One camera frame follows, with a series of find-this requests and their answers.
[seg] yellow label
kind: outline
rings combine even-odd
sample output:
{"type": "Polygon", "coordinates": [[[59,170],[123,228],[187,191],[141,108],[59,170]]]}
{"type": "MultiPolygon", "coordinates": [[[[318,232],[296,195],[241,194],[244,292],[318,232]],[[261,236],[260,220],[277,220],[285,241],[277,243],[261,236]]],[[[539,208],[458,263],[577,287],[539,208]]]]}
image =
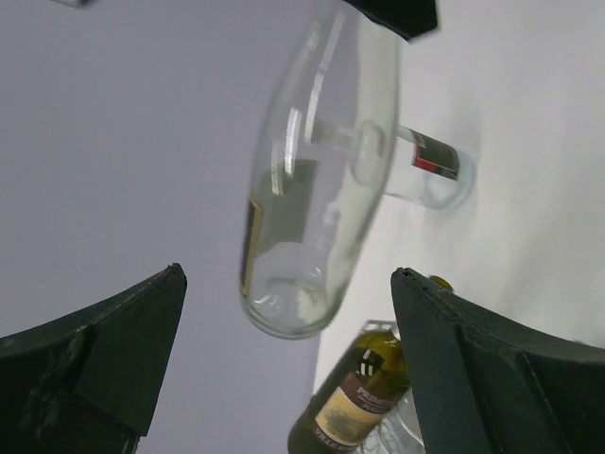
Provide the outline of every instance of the yellow label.
{"type": "Polygon", "coordinates": [[[338,445],[355,448],[370,434],[384,414],[370,413],[360,409],[349,397],[337,388],[332,397],[315,418],[321,431],[338,445]]]}

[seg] glass bottle lying on side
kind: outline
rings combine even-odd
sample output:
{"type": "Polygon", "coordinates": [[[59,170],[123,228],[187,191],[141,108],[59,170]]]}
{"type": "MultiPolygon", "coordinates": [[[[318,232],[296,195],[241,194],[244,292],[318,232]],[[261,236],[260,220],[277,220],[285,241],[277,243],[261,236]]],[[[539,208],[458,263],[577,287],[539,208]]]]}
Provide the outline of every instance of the glass bottle lying on side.
{"type": "Polygon", "coordinates": [[[326,3],[274,94],[248,201],[242,305],[284,339],[335,317],[383,194],[452,207],[475,175],[465,153],[397,125],[401,39],[326,3]]]}
{"type": "Polygon", "coordinates": [[[353,452],[409,388],[395,322],[368,321],[312,397],[288,454],[353,452]]]}

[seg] bottle label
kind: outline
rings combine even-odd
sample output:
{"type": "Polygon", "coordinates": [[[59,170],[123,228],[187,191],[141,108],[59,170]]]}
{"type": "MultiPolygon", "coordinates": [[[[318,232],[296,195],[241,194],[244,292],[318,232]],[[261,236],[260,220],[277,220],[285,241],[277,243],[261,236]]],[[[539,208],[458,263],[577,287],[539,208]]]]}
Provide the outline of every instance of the bottle label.
{"type": "Polygon", "coordinates": [[[354,451],[397,402],[367,391],[350,373],[315,418],[315,435],[338,452],[354,451]]]}
{"type": "Polygon", "coordinates": [[[244,236],[244,252],[239,272],[239,289],[244,296],[250,292],[252,278],[252,264],[256,254],[256,243],[261,227],[263,210],[258,202],[250,197],[248,203],[248,214],[246,215],[246,234],[244,236]]]}
{"type": "Polygon", "coordinates": [[[416,141],[412,165],[450,180],[457,180],[460,160],[456,149],[419,132],[412,131],[412,134],[416,141]]]}

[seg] dark green plastic part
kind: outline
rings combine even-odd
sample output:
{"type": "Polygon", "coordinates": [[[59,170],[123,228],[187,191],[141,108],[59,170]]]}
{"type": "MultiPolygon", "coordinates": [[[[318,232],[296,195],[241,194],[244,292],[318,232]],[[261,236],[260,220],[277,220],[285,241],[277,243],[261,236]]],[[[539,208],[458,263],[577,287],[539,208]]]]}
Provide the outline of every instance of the dark green plastic part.
{"type": "Polygon", "coordinates": [[[0,339],[0,452],[134,452],[153,418],[185,291],[173,265],[0,339]]]}
{"type": "Polygon", "coordinates": [[[474,305],[413,270],[392,297],[427,454],[605,452],[605,350],[474,305]]]}

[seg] clear glass bottle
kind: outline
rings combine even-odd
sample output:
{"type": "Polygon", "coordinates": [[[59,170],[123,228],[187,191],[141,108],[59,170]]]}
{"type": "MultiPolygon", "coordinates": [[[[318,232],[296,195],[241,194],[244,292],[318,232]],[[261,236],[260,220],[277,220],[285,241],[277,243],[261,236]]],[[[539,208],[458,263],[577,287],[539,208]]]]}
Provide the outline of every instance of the clear glass bottle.
{"type": "Polygon", "coordinates": [[[307,338],[332,321],[384,193],[445,207],[467,192],[462,155],[397,126],[400,41],[328,0],[274,94],[240,272],[245,311],[272,336],[307,338]],[[410,134],[414,156],[391,172],[395,144],[410,134]]]}
{"type": "Polygon", "coordinates": [[[290,430],[288,454],[353,452],[408,388],[397,323],[368,321],[290,430]]]}

